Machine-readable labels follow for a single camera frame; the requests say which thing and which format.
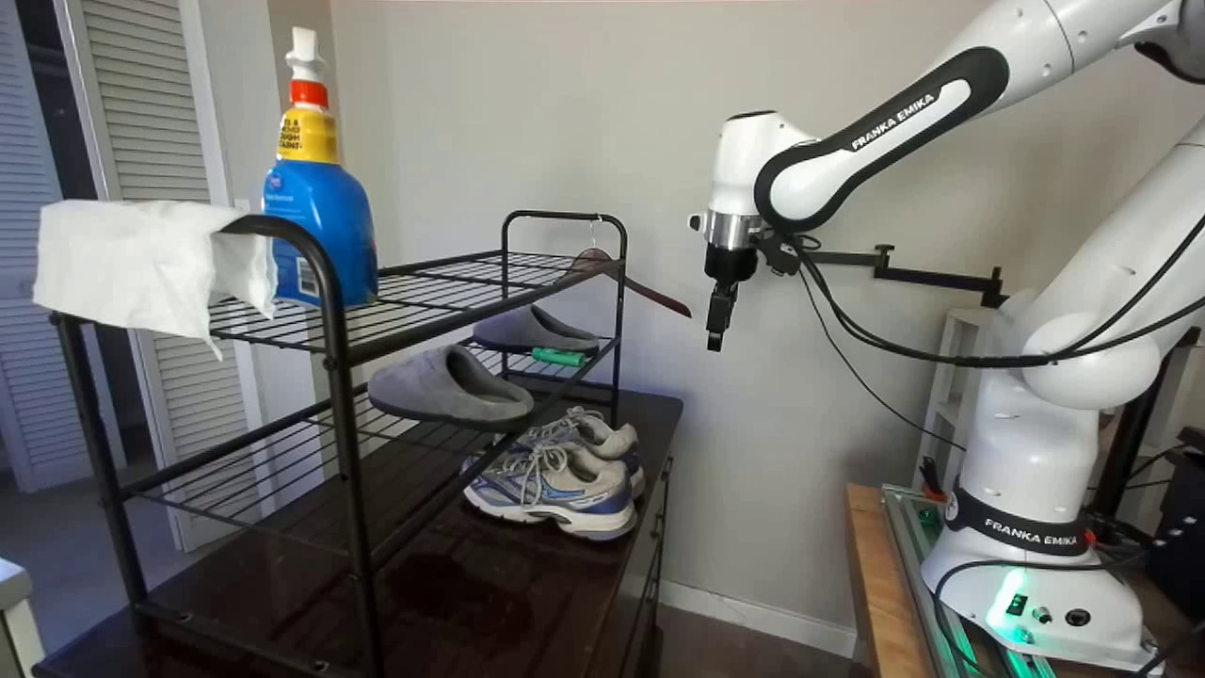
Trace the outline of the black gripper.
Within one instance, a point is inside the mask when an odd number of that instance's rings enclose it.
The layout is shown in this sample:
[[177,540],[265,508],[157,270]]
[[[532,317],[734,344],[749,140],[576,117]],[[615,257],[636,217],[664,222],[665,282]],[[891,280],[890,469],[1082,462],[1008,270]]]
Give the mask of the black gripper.
[[722,351],[722,330],[729,327],[734,306],[738,306],[738,285],[756,270],[756,251],[754,250],[703,250],[703,273],[715,280],[713,296],[708,296],[708,351]]

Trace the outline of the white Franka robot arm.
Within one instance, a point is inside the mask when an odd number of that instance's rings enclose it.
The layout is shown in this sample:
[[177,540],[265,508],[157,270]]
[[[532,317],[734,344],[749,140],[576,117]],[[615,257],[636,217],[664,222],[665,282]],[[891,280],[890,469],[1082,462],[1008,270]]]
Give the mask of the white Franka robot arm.
[[[756,262],[825,225],[876,169],[1121,44],[1200,81],[1205,0],[994,0],[925,75],[825,140],[772,110],[734,113],[697,213],[715,280],[708,327],[729,325],[734,285]],[[1200,325],[1200,177],[1195,133],[1047,289],[994,311],[972,363],[969,451],[921,582],[1014,651],[1132,675],[1162,661],[1132,587],[1090,546],[1082,501],[1101,414],[1136,400]]]

